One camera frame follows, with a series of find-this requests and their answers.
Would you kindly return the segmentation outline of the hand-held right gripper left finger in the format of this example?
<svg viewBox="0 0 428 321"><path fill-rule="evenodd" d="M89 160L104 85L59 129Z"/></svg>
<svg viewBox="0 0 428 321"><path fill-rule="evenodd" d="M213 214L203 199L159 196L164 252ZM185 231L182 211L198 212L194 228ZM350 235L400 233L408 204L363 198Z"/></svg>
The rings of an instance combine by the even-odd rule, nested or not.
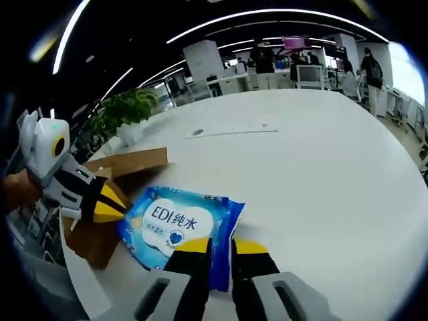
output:
<svg viewBox="0 0 428 321"><path fill-rule="evenodd" d="M163 270L146 274L135 320L202 320L209 297L212 239L178 246Z"/></svg>

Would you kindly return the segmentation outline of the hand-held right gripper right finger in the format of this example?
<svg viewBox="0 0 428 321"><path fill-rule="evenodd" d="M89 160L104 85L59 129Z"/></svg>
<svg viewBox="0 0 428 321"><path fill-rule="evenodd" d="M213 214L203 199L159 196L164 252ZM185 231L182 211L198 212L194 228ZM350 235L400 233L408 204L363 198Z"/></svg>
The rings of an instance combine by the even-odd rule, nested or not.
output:
<svg viewBox="0 0 428 321"><path fill-rule="evenodd" d="M239 320L337 320L328 300L252 240L231 242L232 298Z"/></svg>

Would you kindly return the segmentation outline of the person's left hand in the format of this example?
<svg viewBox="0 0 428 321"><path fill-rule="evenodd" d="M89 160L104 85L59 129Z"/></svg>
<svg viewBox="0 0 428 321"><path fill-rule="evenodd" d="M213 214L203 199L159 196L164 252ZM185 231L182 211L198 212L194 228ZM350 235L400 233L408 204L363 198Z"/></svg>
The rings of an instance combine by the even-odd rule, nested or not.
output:
<svg viewBox="0 0 428 321"><path fill-rule="evenodd" d="M41 187L24 169L1 179L1 210L4 214L36 202L42 197Z"/></svg>

